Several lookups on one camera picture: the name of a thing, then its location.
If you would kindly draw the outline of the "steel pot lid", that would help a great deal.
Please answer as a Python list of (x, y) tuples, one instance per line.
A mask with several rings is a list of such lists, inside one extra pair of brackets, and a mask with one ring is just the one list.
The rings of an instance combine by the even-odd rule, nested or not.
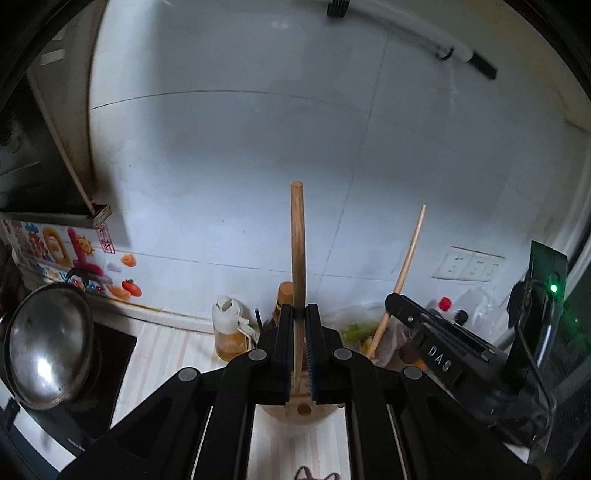
[(42, 286), (19, 304), (4, 341), (7, 382), (17, 401), (49, 410), (75, 397), (93, 356), (94, 320), (83, 290)]

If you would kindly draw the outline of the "white wall socket panel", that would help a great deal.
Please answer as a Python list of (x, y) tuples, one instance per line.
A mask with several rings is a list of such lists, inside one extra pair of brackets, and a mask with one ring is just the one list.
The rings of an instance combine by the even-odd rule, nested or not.
[(503, 268), (506, 258), (452, 246), (432, 277), (441, 280), (489, 283)]

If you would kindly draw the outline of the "striped cat placemat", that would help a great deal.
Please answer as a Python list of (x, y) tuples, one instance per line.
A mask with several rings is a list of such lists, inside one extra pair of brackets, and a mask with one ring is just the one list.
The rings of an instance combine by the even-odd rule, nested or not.
[[(119, 391), (112, 425), (116, 425), (183, 367), (208, 372), (226, 365), (215, 353), (211, 334), (191, 332), (125, 318), (108, 326), (136, 338)], [(346, 423), (342, 409), (310, 425), (288, 425), (256, 409), (249, 479), (293, 479), (301, 466), (315, 478), (338, 473), (349, 478)]]

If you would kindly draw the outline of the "plastic bag of vegetables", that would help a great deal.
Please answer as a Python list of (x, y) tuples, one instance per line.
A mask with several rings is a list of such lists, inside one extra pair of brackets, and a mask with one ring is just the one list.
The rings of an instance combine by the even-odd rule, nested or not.
[[(363, 303), (322, 314), (322, 323), (339, 332), (346, 348), (366, 355), (384, 313), (384, 305), (380, 302)], [(392, 316), (375, 352), (374, 363), (387, 367), (409, 339), (409, 329)]]

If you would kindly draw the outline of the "black induction cooktop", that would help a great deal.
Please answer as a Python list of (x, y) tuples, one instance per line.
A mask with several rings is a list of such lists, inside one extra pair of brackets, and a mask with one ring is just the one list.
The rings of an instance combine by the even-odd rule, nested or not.
[(137, 344), (131, 323), (94, 325), (87, 375), (73, 397), (45, 410), (14, 398), (1, 368), (1, 477), (55, 479), (61, 467), (52, 454), (82, 454), (110, 428), (126, 370)]

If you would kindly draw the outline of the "beige cylindrical utensil holder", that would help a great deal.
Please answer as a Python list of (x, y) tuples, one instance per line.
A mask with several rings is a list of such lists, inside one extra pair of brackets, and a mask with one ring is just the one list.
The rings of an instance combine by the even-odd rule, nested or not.
[(308, 371), (301, 373), (300, 387), (290, 392), (284, 405), (259, 405), (263, 413), (283, 425), (307, 426), (317, 424), (335, 413), (342, 404), (318, 404), (311, 399)]

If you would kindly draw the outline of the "red capped bottle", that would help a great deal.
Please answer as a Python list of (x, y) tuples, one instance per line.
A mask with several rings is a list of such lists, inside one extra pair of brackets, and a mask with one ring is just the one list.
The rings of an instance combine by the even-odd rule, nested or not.
[(430, 301), (426, 309), (433, 315), (457, 323), (461, 326), (465, 325), (469, 319), (468, 312), (457, 307), (448, 297), (442, 297), (439, 300)]

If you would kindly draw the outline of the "colourful fruit wall sticker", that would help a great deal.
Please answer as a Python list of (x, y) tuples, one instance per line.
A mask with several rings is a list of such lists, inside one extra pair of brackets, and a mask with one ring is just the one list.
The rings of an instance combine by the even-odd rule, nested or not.
[(82, 228), (3, 219), (1, 226), (18, 262), (52, 282), (74, 270), (71, 282), (80, 287), (87, 279), (92, 293), (126, 303), (143, 295), (136, 257), (115, 248), (105, 223)]

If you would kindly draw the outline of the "glass oil dispenser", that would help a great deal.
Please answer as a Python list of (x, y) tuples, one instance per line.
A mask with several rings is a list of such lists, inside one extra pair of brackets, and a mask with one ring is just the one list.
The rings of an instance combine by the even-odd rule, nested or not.
[(218, 296), (211, 309), (214, 344), (217, 356), (229, 362), (252, 350), (256, 330), (242, 315), (242, 305), (228, 296)]

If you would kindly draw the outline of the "textured brown wooden chopstick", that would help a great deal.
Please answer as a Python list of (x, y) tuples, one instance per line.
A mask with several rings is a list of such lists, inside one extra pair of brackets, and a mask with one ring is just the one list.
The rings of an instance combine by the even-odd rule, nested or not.
[(290, 185), (291, 274), (294, 285), (294, 379), (300, 381), (304, 362), (304, 320), (307, 270), (305, 269), (304, 186)]

